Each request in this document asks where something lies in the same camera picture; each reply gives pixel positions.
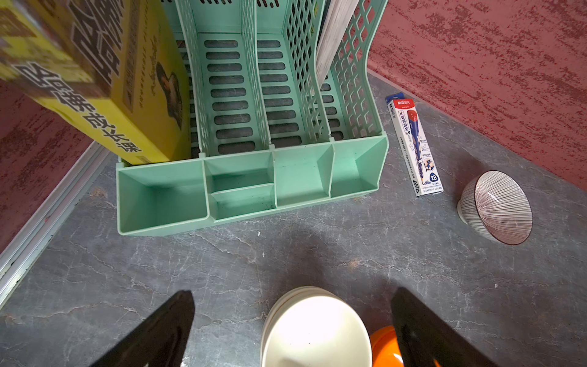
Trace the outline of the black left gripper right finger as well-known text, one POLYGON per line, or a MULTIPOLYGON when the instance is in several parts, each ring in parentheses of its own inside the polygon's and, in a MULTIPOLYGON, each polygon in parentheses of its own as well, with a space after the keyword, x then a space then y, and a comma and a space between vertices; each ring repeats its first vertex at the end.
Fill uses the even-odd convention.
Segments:
POLYGON ((391 313, 405 366, 495 365, 405 287, 394 293, 391 313))

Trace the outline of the cream bowl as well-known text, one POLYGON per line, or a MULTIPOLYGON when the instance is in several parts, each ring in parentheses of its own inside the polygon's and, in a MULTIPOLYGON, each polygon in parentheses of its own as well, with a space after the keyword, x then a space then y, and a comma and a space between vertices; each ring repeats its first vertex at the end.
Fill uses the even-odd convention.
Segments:
POLYGON ((371 366, 371 344, 358 313, 315 286, 282 295, 264 322, 261 366, 371 366))

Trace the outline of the striped bowl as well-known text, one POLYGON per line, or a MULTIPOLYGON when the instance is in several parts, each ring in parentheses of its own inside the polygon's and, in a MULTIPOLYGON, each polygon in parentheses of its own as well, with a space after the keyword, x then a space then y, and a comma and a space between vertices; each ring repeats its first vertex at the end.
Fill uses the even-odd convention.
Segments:
POLYGON ((469 182, 456 208, 463 223, 495 243, 518 246, 533 228, 527 196, 501 171, 486 171, 469 182))

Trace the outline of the orange bowl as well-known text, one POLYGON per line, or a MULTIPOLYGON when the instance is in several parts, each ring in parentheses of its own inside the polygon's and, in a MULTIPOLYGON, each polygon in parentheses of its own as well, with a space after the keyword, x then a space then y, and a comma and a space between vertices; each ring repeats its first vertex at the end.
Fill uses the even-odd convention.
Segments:
POLYGON ((383 327, 370 336, 373 367, 403 367, 403 359, 393 326, 383 327))

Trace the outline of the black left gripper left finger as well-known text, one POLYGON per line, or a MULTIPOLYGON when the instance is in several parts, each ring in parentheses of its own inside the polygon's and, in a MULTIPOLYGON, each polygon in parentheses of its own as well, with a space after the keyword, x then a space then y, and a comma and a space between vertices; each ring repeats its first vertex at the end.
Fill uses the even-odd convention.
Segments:
POLYGON ((178 291, 94 366, 180 366, 194 321, 191 291, 178 291))

